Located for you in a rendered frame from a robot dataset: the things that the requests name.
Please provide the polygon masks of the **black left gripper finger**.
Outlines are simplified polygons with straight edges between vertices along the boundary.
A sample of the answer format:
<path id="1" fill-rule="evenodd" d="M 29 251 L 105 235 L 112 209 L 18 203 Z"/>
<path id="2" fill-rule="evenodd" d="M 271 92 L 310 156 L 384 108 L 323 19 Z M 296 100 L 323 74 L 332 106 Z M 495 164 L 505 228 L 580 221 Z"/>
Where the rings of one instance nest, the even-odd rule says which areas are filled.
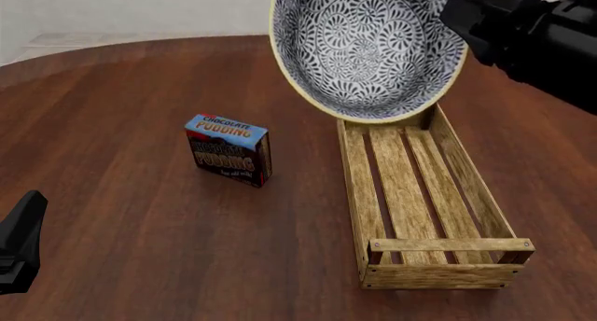
<path id="1" fill-rule="evenodd" d="M 39 265 L 41 225 L 48 200 L 40 191 L 28 191 L 0 222 L 0 253 L 29 265 Z"/>

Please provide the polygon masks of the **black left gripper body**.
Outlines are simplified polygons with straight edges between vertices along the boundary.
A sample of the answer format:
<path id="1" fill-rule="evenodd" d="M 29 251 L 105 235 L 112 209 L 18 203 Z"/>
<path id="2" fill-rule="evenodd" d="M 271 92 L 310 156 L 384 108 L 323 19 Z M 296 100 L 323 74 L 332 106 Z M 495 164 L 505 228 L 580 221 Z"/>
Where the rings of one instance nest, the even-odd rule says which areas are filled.
<path id="1" fill-rule="evenodd" d="M 0 295 L 28 292 L 38 268 L 12 256 L 0 256 Z"/>

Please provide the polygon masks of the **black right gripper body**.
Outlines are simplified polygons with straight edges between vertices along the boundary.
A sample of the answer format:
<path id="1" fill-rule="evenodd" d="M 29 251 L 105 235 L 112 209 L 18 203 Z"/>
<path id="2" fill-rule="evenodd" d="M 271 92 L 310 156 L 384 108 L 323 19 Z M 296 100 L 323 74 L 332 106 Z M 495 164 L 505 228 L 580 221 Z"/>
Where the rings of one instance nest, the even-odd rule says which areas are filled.
<path id="1" fill-rule="evenodd" d="M 547 15 L 545 91 L 597 116 L 597 0 L 559 0 Z"/>

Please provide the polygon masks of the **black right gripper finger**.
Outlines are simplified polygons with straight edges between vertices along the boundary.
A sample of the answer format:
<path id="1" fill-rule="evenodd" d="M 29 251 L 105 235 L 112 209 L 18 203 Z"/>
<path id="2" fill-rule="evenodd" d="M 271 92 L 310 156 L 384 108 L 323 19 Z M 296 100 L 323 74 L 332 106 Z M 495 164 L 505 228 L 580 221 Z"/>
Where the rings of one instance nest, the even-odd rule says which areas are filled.
<path id="1" fill-rule="evenodd" d="M 473 26 L 486 21 L 533 16 L 547 7 L 545 0 L 448 0 L 440 20 L 454 32 L 471 34 Z"/>
<path id="2" fill-rule="evenodd" d="M 476 59 L 514 80 L 556 77 L 556 35 L 550 27 L 506 29 L 473 27 L 467 44 Z"/>

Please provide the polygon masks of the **patterned black and white bowl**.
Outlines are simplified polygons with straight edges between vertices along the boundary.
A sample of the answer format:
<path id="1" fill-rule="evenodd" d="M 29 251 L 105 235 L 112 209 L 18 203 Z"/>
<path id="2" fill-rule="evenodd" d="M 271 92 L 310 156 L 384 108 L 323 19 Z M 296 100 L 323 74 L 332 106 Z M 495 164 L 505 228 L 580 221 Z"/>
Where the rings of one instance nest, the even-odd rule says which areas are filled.
<path id="1" fill-rule="evenodd" d="M 285 79 L 337 119 L 383 124 L 428 109 L 468 46 L 440 20 L 448 0 L 271 0 L 271 48 Z"/>

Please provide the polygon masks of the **wooden slat tray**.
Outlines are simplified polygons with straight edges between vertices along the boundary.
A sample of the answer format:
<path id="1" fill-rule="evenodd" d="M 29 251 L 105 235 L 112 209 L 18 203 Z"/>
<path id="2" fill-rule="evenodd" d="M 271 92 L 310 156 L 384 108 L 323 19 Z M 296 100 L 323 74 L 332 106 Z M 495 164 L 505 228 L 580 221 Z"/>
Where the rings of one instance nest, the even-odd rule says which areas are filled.
<path id="1" fill-rule="evenodd" d="M 440 107 L 338 121 L 364 289 L 500 289 L 535 252 L 514 233 Z"/>

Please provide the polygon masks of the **chocolate pudding box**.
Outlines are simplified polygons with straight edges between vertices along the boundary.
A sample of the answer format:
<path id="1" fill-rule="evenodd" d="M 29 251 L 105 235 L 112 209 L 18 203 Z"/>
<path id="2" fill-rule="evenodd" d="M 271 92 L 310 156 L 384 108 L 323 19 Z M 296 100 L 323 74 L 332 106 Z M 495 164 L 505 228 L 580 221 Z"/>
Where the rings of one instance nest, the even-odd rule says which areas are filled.
<path id="1" fill-rule="evenodd" d="M 269 130 L 203 113 L 185 131 L 198 168 L 256 188 L 271 177 Z"/>

